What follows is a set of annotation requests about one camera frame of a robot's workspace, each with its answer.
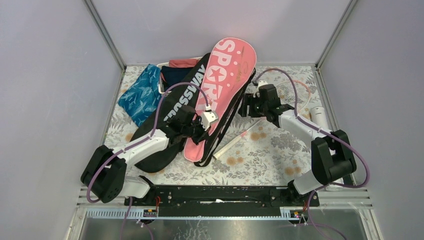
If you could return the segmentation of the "black Crossway racket bag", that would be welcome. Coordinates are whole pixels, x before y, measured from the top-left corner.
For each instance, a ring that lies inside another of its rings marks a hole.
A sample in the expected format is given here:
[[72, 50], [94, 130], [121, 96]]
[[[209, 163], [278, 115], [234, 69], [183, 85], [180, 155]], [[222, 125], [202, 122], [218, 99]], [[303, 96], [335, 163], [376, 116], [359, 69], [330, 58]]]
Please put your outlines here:
[[[205, 68], [208, 64], [210, 53], [205, 54], [200, 61], [193, 67], [193, 69], [181, 81], [196, 84], [200, 86], [203, 82], [205, 75]], [[173, 88], [170, 93], [164, 98], [157, 121], [157, 127], [165, 126], [170, 120], [174, 118], [177, 113], [181, 113], [180, 108], [190, 106], [195, 107], [200, 95], [199, 90], [192, 85], [180, 85]], [[156, 111], [154, 111], [144, 123], [135, 131], [132, 140], [141, 140], [143, 136], [150, 133], [153, 129], [155, 122]], [[156, 173], [167, 167], [183, 150], [186, 138], [181, 137], [177, 142], [166, 149], [156, 152], [135, 164], [135, 167], [146, 172]]]

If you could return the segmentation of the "pink racket bag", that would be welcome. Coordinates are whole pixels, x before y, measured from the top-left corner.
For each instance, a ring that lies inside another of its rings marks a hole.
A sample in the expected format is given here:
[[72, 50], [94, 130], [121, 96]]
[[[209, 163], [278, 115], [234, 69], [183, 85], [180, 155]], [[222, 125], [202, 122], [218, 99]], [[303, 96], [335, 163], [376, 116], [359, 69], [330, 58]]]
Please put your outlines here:
[[256, 63], [254, 48], [242, 39], [226, 37], [213, 47], [195, 109], [199, 115], [209, 109], [218, 119], [200, 138], [187, 139], [183, 150], [184, 158], [196, 167], [206, 167], [210, 163], [256, 73]]

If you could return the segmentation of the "white shuttlecock tube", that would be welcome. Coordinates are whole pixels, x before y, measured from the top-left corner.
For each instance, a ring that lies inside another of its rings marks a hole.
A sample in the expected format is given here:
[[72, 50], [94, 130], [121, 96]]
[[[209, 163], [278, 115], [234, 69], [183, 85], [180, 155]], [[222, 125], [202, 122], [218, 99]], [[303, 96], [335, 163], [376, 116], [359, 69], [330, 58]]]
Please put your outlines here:
[[330, 133], [332, 130], [329, 125], [326, 110], [323, 106], [315, 106], [310, 109], [311, 121], [321, 130]]

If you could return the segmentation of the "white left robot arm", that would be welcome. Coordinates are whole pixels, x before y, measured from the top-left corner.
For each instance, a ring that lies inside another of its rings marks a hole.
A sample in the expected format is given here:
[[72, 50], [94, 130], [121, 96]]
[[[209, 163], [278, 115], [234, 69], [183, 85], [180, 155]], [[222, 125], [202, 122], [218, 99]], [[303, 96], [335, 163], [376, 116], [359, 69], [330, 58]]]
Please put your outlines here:
[[202, 140], [218, 119], [210, 107], [197, 114], [194, 108], [184, 105], [176, 115], [154, 125], [152, 131], [136, 140], [115, 148], [99, 146], [80, 177], [87, 187], [87, 200], [109, 203], [117, 197], [132, 197], [144, 206], [152, 204], [154, 184], [144, 176], [127, 175], [127, 170], [187, 138]]

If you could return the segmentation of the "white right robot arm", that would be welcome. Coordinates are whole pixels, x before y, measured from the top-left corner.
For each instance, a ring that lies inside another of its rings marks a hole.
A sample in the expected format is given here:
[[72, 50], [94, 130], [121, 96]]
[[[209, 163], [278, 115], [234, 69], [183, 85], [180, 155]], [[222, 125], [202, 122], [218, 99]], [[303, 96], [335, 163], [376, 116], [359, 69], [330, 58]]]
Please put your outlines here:
[[295, 107], [281, 103], [272, 84], [260, 86], [255, 94], [246, 93], [238, 113], [242, 117], [265, 117], [276, 127], [291, 131], [310, 148], [311, 169], [288, 184], [286, 198], [293, 206], [301, 205], [311, 191], [342, 179], [357, 169], [347, 134], [342, 130], [322, 129], [301, 118]]

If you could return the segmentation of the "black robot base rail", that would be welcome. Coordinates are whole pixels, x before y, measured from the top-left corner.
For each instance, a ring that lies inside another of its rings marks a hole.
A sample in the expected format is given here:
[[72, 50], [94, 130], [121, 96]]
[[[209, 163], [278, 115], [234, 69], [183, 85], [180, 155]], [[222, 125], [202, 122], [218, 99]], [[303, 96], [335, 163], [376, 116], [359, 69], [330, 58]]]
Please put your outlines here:
[[156, 185], [124, 205], [152, 207], [159, 217], [280, 217], [281, 208], [320, 205], [316, 193], [299, 195], [286, 186]]

